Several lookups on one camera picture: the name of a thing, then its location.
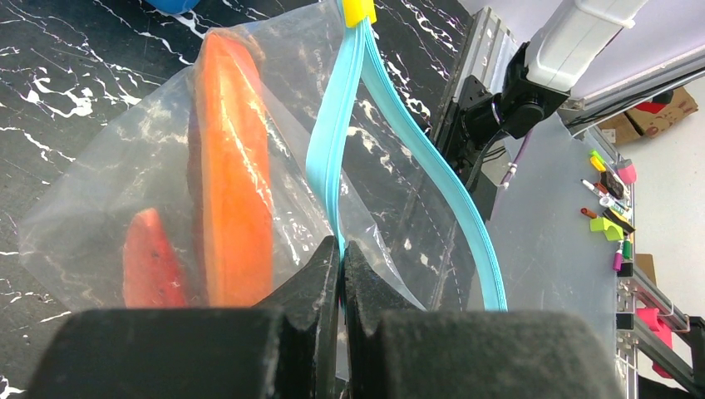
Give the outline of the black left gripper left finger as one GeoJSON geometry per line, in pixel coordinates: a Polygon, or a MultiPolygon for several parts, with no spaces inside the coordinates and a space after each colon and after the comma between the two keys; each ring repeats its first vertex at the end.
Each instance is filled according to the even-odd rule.
{"type": "Polygon", "coordinates": [[[110,309],[71,316],[29,398],[332,398],[338,242],[251,308],[110,309]]]}

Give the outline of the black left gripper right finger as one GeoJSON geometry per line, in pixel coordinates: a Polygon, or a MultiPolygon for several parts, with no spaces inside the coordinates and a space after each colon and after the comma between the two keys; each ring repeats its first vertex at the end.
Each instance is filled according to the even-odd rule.
{"type": "Polygon", "coordinates": [[[356,243],[343,261],[353,398],[619,398],[579,318],[546,311],[424,312],[356,243]]]}

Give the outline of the green watermelon slice toy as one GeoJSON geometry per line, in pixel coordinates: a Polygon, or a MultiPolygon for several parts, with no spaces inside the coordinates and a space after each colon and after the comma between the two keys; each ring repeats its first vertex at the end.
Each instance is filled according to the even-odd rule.
{"type": "Polygon", "coordinates": [[[185,308],[184,270],[159,212],[144,209],[132,219],[122,254],[123,299],[128,308],[185,308]]]}

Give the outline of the clear zip top bag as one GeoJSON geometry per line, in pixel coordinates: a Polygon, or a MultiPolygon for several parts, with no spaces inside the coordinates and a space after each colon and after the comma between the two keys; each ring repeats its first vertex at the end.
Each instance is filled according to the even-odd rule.
{"type": "MultiPolygon", "coordinates": [[[[202,44],[218,29],[237,39],[259,71],[273,199],[271,293],[332,236],[337,286],[356,243],[419,310],[506,310],[481,213],[429,139],[469,19],[453,1],[376,1],[357,21],[349,1],[313,1],[205,33],[202,44]]],[[[184,270],[186,308],[264,300],[209,303],[199,54],[110,122],[22,221],[22,264],[70,309],[127,308],[126,231],[148,208],[159,212],[184,270]]]]}

